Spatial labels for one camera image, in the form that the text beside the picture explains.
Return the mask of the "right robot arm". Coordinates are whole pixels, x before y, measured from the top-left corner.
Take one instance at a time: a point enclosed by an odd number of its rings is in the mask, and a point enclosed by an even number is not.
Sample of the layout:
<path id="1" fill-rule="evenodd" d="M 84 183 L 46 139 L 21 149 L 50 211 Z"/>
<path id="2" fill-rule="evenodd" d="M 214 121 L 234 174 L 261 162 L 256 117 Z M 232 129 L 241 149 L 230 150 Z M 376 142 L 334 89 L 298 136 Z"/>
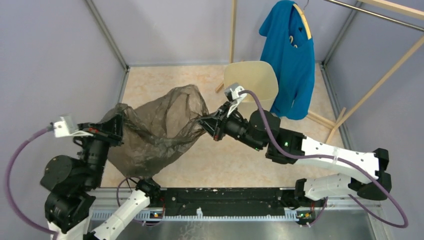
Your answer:
<path id="1" fill-rule="evenodd" d="M 229 102 L 197 122 L 215 141 L 229 136 L 256 151 L 265 149 L 265 157 L 274 163 L 309 165 L 336 172 L 297 180 L 293 200 L 299 206 L 337 195 L 383 201 L 392 189 L 385 149 L 360 152 L 325 144 L 281 128 L 281 120 L 266 110 L 257 109 L 245 119 Z"/>

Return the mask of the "dark translucent trash bag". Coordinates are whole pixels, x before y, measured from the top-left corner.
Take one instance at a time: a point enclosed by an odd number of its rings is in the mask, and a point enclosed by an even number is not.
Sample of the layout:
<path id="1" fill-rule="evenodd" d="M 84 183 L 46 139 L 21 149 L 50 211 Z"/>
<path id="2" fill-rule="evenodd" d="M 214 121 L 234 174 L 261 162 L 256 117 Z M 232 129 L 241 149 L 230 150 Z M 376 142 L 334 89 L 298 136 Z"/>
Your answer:
<path id="1" fill-rule="evenodd" d="M 118 103 L 100 120 L 123 116 L 122 145 L 111 147 L 108 161 L 125 177 L 152 177 L 174 163 L 206 133 L 197 120 L 209 115 L 194 84 L 172 88 L 137 108 Z"/>

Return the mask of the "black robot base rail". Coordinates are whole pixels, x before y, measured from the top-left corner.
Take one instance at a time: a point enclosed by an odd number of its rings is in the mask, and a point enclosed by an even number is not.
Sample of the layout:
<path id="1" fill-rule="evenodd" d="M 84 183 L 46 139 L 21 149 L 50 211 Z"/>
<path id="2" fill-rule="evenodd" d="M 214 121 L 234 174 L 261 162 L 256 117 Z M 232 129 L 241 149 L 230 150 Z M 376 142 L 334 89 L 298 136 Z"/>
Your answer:
<path id="1" fill-rule="evenodd" d="M 163 188 L 150 200 L 150 208 L 164 210 L 166 217 L 283 216 L 286 209 L 310 208 L 312 202 L 295 196 L 292 189 L 279 187 Z"/>

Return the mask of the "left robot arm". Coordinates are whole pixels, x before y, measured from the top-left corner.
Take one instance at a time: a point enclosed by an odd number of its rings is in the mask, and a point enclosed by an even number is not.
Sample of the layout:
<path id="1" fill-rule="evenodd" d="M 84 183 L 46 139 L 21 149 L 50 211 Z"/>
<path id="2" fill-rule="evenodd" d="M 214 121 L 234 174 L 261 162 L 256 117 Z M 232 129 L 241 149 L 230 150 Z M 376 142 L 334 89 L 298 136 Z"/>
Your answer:
<path id="1" fill-rule="evenodd" d="M 91 206 L 96 200 L 90 191 L 102 181 L 109 150 L 123 143 L 124 115 L 116 113 L 99 123 L 75 123 L 63 115 L 52 125 L 56 138 L 71 137 L 81 147 L 78 158 L 53 157 L 40 181 L 49 191 L 45 216 L 55 240 L 115 240 L 136 215 L 161 200 L 161 189 L 153 180 L 141 179 L 128 199 L 100 226 L 89 230 Z"/>

